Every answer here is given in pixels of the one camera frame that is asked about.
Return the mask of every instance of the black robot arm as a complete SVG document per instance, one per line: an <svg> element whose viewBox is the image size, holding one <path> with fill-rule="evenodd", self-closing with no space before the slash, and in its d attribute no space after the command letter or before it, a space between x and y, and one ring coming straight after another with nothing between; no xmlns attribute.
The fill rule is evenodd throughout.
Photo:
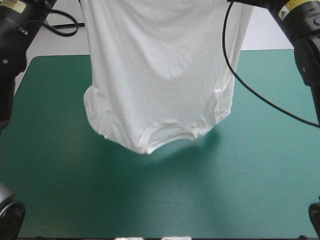
<svg viewBox="0 0 320 240"><path fill-rule="evenodd" d="M71 15L53 10L57 0L3 0L0 4L0 134L9 125L12 115L15 77L27 67L26 52L41 26L51 32L70 37L79 24ZM48 14L55 13L72 20L76 30L59 32L44 23Z"/></svg>
<svg viewBox="0 0 320 240"><path fill-rule="evenodd" d="M320 123L320 1L228 0L269 10L294 47L295 62L304 83L311 88Z"/></svg>

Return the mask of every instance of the white t-shirt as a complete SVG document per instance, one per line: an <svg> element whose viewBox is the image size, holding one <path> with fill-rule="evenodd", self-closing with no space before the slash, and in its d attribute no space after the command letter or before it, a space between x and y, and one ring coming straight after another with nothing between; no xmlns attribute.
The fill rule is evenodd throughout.
<svg viewBox="0 0 320 240"><path fill-rule="evenodd" d="M207 134L231 111L222 50L226 0L82 0L92 63L90 125L140 154ZM226 45L234 67L252 13L236 3Z"/></svg>

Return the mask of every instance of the warning label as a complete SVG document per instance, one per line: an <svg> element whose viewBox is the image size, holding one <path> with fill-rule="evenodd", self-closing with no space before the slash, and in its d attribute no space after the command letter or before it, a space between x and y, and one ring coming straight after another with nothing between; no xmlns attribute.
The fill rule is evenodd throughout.
<svg viewBox="0 0 320 240"><path fill-rule="evenodd" d="M290 13L290 10L286 6L284 6L283 8L281 8L279 12L279 18L283 21L285 20L286 16L288 16L289 13Z"/></svg>
<svg viewBox="0 0 320 240"><path fill-rule="evenodd" d="M279 12L279 18L282 21L285 20L292 10L307 2L320 2L320 0L290 0L284 5L283 8L281 8Z"/></svg>
<svg viewBox="0 0 320 240"><path fill-rule="evenodd" d="M0 3L0 6L4 6L7 8L10 8L20 14L22 14L27 6L27 4L20 0L3 0L2 3Z"/></svg>

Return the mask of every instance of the black cable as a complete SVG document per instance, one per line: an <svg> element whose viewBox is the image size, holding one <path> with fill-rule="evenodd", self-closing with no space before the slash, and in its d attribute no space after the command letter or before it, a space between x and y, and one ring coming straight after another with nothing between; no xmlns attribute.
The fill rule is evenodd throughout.
<svg viewBox="0 0 320 240"><path fill-rule="evenodd" d="M257 93L255 90L253 90L250 86L248 86L242 79L241 77L236 73L236 71L232 68L230 61L228 59L228 55L227 55L227 50L226 50L226 30L227 30L227 22L228 22L228 17L230 14L230 10L233 6L235 1L231 1L228 10L226 11L226 15L225 15L225 19L224 19L224 23L223 23L223 33L222 33L222 48L223 48L223 55L226 61L226 64L228 65L230 71L233 73L233 75L238 79L238 81L247 89L249 90L252 94L254 94L255 96L257 96L259 99L261 99L262 101L264 101L266 104L270 105L271 107L277 109L278 111L288 115L289 117L298 120L304 124L316 127L316 128L320 128L319 124L307 121L303 118L300 118L284 109L282 109L281 107L275 105L274 103L272 103L271 101L267 100L266 98L264 98L263 96L261 96L259 93Z"/></svg>
<svg viewBox="0 0 320 240"><path fill-rule="evenodd" d="M79 23L77 22L77 20L71 16L70 14L64 12L64 11L60 11L60 10L50 10L50 14L59 14L59 15L62 15L62 16L65 16L66 18L70 19L71 21L73 21L76 29L73 31L73 32L61 32L61 31L58 31L56 30L55 28L53 28L52 26L44 23L44 22L41 22L41 21L38 21L38 20L32 20L32 21L29 21L27 22L23 27L22 27L22 30L26 31L26 26L30 25L30 24L40 24L42 26L44 26L46 29L48 29L49 31L59 35L59 36L62 36L62 37L72 37L74 35L76 35L76 33L78 32L79 30Z"/></svg>

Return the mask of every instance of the green mat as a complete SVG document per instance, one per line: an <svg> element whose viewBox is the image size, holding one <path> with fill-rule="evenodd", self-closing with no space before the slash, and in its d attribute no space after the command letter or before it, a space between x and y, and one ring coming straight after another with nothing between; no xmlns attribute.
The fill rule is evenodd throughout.
<svg viewBox="0 0 320 240"><path fill-rule="evenodd" d="M238 72L316 121L292 50L244 51ZM320 131L238 83L232 114L206 137L138 155L98 136L83 94L89 56L35 58L0 137L0 181L27 206L22 237L315 237Z"/></svg>

